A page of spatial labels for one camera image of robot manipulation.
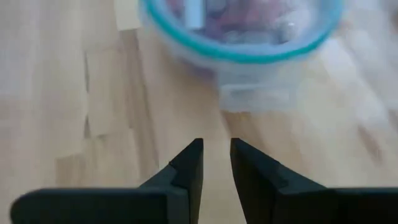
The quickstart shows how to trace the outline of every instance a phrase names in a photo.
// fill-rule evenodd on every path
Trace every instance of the wooden floor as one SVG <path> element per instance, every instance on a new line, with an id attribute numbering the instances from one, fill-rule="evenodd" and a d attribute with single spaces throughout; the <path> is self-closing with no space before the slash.
<path id="1" fill-rule="evenodd" d="M 291 111 L 232 114 L 122 0 L 0 1 L 0 223 L 41 187 L 133 187 L 205 139 L 201 223 L 244 223 L 241 137 L 326 186 L 398 186 L 398 14 L 351 0 Z"/>

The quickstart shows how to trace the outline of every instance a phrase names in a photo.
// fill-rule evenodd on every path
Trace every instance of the teal rim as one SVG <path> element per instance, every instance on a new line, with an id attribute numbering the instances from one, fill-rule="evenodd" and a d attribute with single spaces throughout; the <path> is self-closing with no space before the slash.
<path id="1" fill-rule="evenodd" d="M 280 53 L 280 54 L 272 54 L 272 55 L 249 55 L 242 54 L 237 52 L 227 52 L 221 49 L 218 49 L 214 46 L 209 46 L 205 44 L 201 44 L 198 41 L 190 38 L 188 34 L 184 34 L 178 29 L 174 28 L 162 13 L 159 13 L 156 9 L 156 6 L 153 0 L 143 0 L 145 1 L 144 5 L 146 6 L 146 10 L 148 14 L 153 18 L 154 22 L 171 38 L 177 41 L 179 44 L 195 51 L 196 53 L 219 60 L 228 60 L 237 63 L 274 63 L 281 60 L 288 60 L 293 57 L 297 57 L 299 55 L 305 55 L 317 47 L 319 47 L 333 32 L 334 28 L 337 26 L 338 21 L 340 20 L 341 13 L 343 11 L 343 3 L 341 0 L 336 1 L 336 8 L 333 12 L 331 12 L 330 23 L 325 27 L 321 35 L 319 35 L 313 42 L 305 45 L 299 49 L 291 50 L 288 52 Z"/>

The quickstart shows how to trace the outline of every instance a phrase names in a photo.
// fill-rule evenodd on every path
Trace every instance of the plastic container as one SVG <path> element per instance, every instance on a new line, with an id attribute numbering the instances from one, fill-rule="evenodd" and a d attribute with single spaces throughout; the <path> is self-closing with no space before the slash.
<path id="1" fill-rule="evenodd" d="M 289 41 L 270 44 L 265 41 L 269 39 L 266 36 L 246 38 L 250 32 L 247 29 L 246 40 L 260 40 L 236 41 L 240 37 L 234 38 L 235 30 L 228 33 L 224 42 L 205 36 L 198 29 L 206 29 L 203 23 L 209 25 L 208 19 L 206 15 L 200 15 L 204 5 L 197 2 L 206 0 L 184 0 L 185 4 L 191 4 L 187 3 L 189 1 L 197 4 L 189 6 L 189 12 L 182 12 L 183 16 L 194 15 L 196 19 L 187 18 L 185 21 L 178 18 L 167 1 L 171 0 L 141 0 L 144 25 L 152 26 L 170 53 L 191 67 L 193 73 L 216 81 L 221 109 L 235 112 L 283 110 L 293 106 L 302 60 L 328 38 L 343 8 L 342 0 L 296 0 L 299 7 L 311 10 L 311 18 L 306 18 L 309 25 Z M 195 9 L 199 9 L 199 13 L 193 13 Z M 296 15 L 295 19 L 302 20 L 302 17 Z M 273 26 L 269 19 L 265 22 L 269 23 L 267 27 Z"/>

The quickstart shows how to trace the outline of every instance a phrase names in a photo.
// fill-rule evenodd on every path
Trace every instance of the food container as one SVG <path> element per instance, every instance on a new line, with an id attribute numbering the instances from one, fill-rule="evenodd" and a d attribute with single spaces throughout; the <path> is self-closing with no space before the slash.
<path id="1" fill-rule="evenodd" d="M 302 60 L 342 8 L 342 0 L 141 0 L 144 25 L 192 73 L 215 81 L 221 108 L 251 112 L 294 105 Z"/>

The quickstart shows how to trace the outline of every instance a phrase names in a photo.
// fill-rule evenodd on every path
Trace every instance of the black plastic part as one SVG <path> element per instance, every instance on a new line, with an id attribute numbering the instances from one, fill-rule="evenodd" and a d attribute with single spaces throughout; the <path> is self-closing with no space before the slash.
<path id="1" fill-rule="evenodd" d="M 137 189 L 43 189 L 17 199 L 14 224 L 198 222 L 203 140 L 194 140 Z"/>
<path id="2" fill-rule="evenodd" d="M 240 139 L 231 163 L 248 224 L 398 223 L 398 189 L 328 189 Z"/>

